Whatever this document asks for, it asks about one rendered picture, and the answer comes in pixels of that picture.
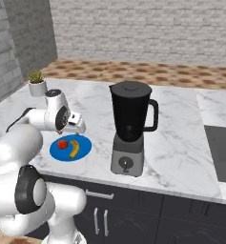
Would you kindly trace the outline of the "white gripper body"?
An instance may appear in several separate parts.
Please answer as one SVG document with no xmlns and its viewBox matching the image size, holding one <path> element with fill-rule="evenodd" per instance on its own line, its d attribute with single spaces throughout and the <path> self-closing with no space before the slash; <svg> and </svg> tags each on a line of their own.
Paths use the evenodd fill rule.
<svg viewBox="0 0 226 244">
<path fill-rule="evenodd" d="M 71 133 L 84 133 L 86 131 L 86 124 L 83 119 L 80 119 L 77 123 L 69 121 L 64 128 L 64 131 Z"/>
</svg>

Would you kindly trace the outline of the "green plant in white pot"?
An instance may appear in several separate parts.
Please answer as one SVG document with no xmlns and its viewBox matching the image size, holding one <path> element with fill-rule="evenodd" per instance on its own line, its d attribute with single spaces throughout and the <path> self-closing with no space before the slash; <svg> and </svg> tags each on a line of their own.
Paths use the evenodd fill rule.
<svg viewBox="0 0 226 244">
<path fill-rule="evenodd" d="M 30 93 L 33 97 L 44 96 L 48 91 L 45 76 L 41 71 L 31 71 L 28 74 Z"/>
</svg>

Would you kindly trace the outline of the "black and grey blender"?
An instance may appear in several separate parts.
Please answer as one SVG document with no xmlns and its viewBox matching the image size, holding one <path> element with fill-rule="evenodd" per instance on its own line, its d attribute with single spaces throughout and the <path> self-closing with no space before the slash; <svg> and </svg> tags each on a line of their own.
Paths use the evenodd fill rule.
<svg viewBox="0 0 226 244">
<path fill-rule="evenodd" d="M 151 99 L 152 88 L 138 81 L 110 85 L 115 136 L 111 171 L 139 177 L 144 166 L 144 132 L 158 127 L 158 103 Z"/>
</svg>

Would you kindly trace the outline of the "yellow banana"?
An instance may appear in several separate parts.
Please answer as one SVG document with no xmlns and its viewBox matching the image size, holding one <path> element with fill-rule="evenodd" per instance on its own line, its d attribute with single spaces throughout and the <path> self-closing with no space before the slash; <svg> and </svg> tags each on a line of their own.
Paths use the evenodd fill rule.
<svg viewBox="0 0 226 244">
<path fill-rule="evenodd" d="M 72 151 L 70 153 L 70 158 L 75 158 L 80 150 L 80 145 L 76 140 L 71 141 Z"/>
</svg>

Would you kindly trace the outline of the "blue round plate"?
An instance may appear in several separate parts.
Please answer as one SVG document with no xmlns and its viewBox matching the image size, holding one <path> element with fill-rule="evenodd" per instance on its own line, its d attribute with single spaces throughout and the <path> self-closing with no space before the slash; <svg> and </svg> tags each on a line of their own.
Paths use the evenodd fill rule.
<svg viewBox="0 0 226 244">
<path fill-rule="evenodd" d="M 59 140 L 67 140 L 68 148 L 64 150 L 58 149 L 57 142 Z M 72 145 L 71 145 L 72 140 L 76 140 L 80 145 L 80 150 L 75 158 L 70 158 L 70 153 L 72 151 Z M 50 155 L 58 161 L 72 162 L 72 161 L 80 160 L 81 158 L 85 157 L 91 151 L 91 149 L 92 149 L 92 142 L 89 138 L 79 134 L 69 134 L 60 137 L 57 140 L 52 142 L 50 146 Z"/>
</svg>

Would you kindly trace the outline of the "dark drawer front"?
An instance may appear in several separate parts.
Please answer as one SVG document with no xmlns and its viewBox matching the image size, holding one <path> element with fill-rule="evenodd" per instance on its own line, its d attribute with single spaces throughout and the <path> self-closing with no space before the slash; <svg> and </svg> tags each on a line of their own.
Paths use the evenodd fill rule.
<svg viewBox="0 0 226 244">
<path fill-rule="evenodd" d="M 165 195 L 161 215 L 226 228 L 224 204 Z"/>
<path fill-rule="evenodd" d="M 44 177 L 49 182 L 73 185 L 83 189 L 84 191 L 88 189 L 90 192 L 95 193 L 114 193 L 114 198 L 112 200 L 88 196 L 88 199 L 91 203 L 104 208 L 113 207 L 144 214 L 159 215 L 160 213 L 163 196 L 159 193 L 147 193 L 138 190 L 57 177 L 48 174 L 44 174 Z"/>
</svg>

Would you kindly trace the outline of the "dark cupboard door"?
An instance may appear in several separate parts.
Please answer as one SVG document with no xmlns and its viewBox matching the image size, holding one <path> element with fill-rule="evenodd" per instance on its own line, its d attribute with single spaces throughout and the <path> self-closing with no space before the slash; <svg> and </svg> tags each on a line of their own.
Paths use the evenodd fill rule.
<svg viewBox="0 0 226 244">
<path fill-rule="evenodd" d="M 87 205 L 82 213 L 77 214 L 74 217 L 75 225 L 80 233 L 84 235 L 87 240 L 87 244 L 102 244 L 102 237 L 100 231 L 100 210 L 98 209 L 98 223 L 99 223 L 99 234 L 95 234 L 94 231 L 94 219 L 93 211 L 94 205 Z"/>
<path fill-rule="evenodd" d="M 226 244 L 226 229 L 161 217 L 155 244 Z"/>
<path fill-rule="evenodd" d="M 109 235 L 104 235 L 103 213 L 108 210 Z M 154 244 L 158 216 L 109 208 L 102 211 L 105 244 Z"/>
</svg>

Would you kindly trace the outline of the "black hob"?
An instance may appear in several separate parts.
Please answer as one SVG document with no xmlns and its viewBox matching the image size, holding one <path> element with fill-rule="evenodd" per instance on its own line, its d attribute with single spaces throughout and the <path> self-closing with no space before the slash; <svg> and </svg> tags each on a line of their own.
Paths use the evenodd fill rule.
<svg viewBox="0 0 226 244">
<path fill-rule="evenodd" d="M 219 182 L 226 183 L 226 128 L 204 126 Z"/>
</svg>

